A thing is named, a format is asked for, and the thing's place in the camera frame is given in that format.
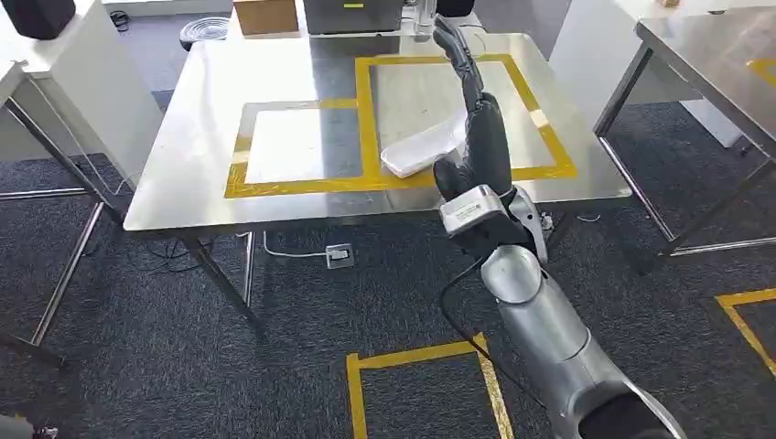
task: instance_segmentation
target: table surface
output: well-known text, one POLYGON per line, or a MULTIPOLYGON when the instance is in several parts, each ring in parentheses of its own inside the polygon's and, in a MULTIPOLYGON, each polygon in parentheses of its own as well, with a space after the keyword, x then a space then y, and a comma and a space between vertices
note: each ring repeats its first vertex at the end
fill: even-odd
POLYGON ((776 154, 776 7, 644 19, 636 32, 749 140, 776 154))
MULTIPOLYGON (((467 39, 475 56, 492 56, 480 70, 502 108, 513 175, 534 201, 583 209, 631 194, 529 37, 467 39), (524 78, 520 94, 506 67, 512 60, 524 78)), ((124 228, 239 231, 436 209, 430 173, 393 177, 378 151, 463 109, 442 54, 412 37, 194 45, 124 228)))

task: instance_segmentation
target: black speaker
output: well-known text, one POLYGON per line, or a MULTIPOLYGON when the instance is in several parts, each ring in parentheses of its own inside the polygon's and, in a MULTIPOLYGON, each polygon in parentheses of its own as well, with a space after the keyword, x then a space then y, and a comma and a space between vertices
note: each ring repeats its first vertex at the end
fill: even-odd
POLYGON ((436 0, 436 10, 441 16, 467 16, 474 9, 474 0, 436 0))
POLYGON ((73 0, 2 0, 16 31, 34 39, 54 39, 75 15, 73 0))

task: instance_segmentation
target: white cable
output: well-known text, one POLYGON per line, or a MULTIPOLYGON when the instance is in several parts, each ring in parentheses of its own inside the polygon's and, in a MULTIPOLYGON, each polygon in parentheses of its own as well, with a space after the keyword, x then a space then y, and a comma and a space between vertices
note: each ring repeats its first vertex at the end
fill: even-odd
POLYGON ((62 116, 59 114, 56 108, 54 108, 54 105, 51 104, 51 101, 49 101, 49 98, 46 96, 46 93, 43 92, 43 90, 38 87, 38 85, 35 83, 35 80, 30 79, 29 80, 32 83, 32 86, 35 87, 36 90, 38 90, 38 93, 40 93, 41 96, 43 96, 43 100, 46 101, 46 105, 51 109, 51 111, 54 112, 54 114, 57 116, 57 119, 65 125, 65 129, 68 130, 68 134, 70 135, 70 138, 73 139, 73 142, 75 142, 75 145, 78 146, 78 149, 81 150, 81 154, 83 155, 83 158, 86 159, 86 162, 89 163, 89 166, 92 168, 92 171, 94 171, 94 174, 97 176, 97 178, 102 181, 102 184, 105 186, 105 190, 110 191, 111 187, 108 185, 108 183, 105 182, 105 179, 102 178, 102 174, 97 171, 97 166, 92 163, 90 158, 86 155, 86 151, 83 149, 83 146, 81 146, 81 142, 78 141, 78 139, 75 137, 73 132, 70 130, 70 127, 65 123, 65 120, 62 118, 62 116))
POLYGON ((140 174, 141 172, 143 172, 143 171, 142 171, 142 170, 140 170, 140 171, 137 171, 137 172, 133 172, 132 174, 130 174, 130 175, 128 175, 128 176, 126 176, 126 177, 125 177, 125 178, 122 180, 122 182, 121 182, 121 183, 119 183, 119 187, 117 187, 117 188, 116 188, 116 190, 113 192, 113 194, 114 194, 114 195, 119 195, 119 192, 121 192, 121 188, 122 188, 122 187, 124 187, 124 183, 126 183, 127 181, 129 181, 129 179, 130 179, 130 178, 132 178, 132 177, 134 177, 134 176, 136 176, 136 175, 140 174))
POLYGON ((596 221, 598 221, 600 219, 601 219, 601 215, 600 214, 596 215, 596 217, 593 218, 593 219, 577 216, 577 220, 584 221, 584 222, 596 222, 596 221))
POLYGON ((326 256, 326 253, 302 253, 302 254, 293 254, 293 253, 281 253, 281 252, 273 252, 269 250, 269 247, 266 246, 266 230, 264 231, 264 251, 273 255, 273 256, 283 256, 286 258, 315 258, 318 256, 326 256))

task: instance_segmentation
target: black cable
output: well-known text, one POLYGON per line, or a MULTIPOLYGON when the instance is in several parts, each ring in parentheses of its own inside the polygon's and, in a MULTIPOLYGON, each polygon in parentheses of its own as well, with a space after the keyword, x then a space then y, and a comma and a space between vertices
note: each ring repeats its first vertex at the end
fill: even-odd
POLYGON ((482 264, 485 263, 485 257, 479 258, 476 262, 474 262, 472 265, 469 266, 466 270, 459 273, 454 277, 452 280, 450 280, 445 286, 442 287, 442 289, 439 291, 439 309, 442 311, 442 316, 445 317, 447 322, 458 332, 459 335, 461 335, 468 343, 473 346, 481 355, 482 357, 485 357, 490 361, 493 365, 496 366, 496 369, 498 369, 501 373, 504 374, 505 377, 507 377, 511 382, 514 383, 523 393, 530 396, 532 400, 534 400, 537 404, 541 405, 543 409, 546 409, 547 406, 544 405, 544 403, 539 400, 533 393, 531 393, 528 389, 525 388, 518 380, 516 380, 511 373, 507 372, 507 370, 502 366, 502 364, 499 361, 496 361, 493 359, 488 352, 485 351, 480 345, 477 344, 476 341, 474 341, 474 338, 470 336, 464 329, 461 327, 461 325, 456 322, 453 317, 450 315, 450 313, 447 311, 447 306, 445 305, 445 297, 447 296, 447 293, 450 291, 450 288, 458 284, 460 281, 465 279, 467 276, 469 276, 472 272, 477 270, 482 266, 482 264))
MULTIPOLYGON (((182 252, 178 253, 178 246, 181 244, 180 240, 174 240, 174 241, 168 241, 165 243, 165 250, 164 252, 158 252, 154 249, 152 249, 148 242, 145 243, 145 249, 156 256, 157 258, 164 259, 165 261, 160 263, 157 266, 153 267, 142 267, 140 266, 136 261, 135 258, 132 257, 132 253, 129 251, 129 249, 126 250, 126 258, 129 261, 130 265, 132 265, 137 271, 143 272, 143 273, 184 273, 189 272, 191 270, 196 270, 200 268, 199 263, 195 263, 193 265, 184 266, 181 268, 172 268, 170 267, 170 264, 175 261, 176 259, 182 258, 183 256, 187 256, 189 254, 188 250, 183 250, 182 252)), ((213 248, 215 246, 215 239, 210 238, 210 240, 203 244, 203 247, 205 247, 205 251, 208 253, 211 253, 213 251, 213 248)))

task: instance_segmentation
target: power outlet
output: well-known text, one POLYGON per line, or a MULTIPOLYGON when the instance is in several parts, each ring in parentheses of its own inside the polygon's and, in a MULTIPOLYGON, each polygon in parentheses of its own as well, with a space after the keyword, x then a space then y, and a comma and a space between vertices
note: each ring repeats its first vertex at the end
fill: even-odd
POLYGON ((337 244, 326 246, 326 266, 335 268, 352 267, 356 263, 353 255, 353 246, 350 244, 337 244))

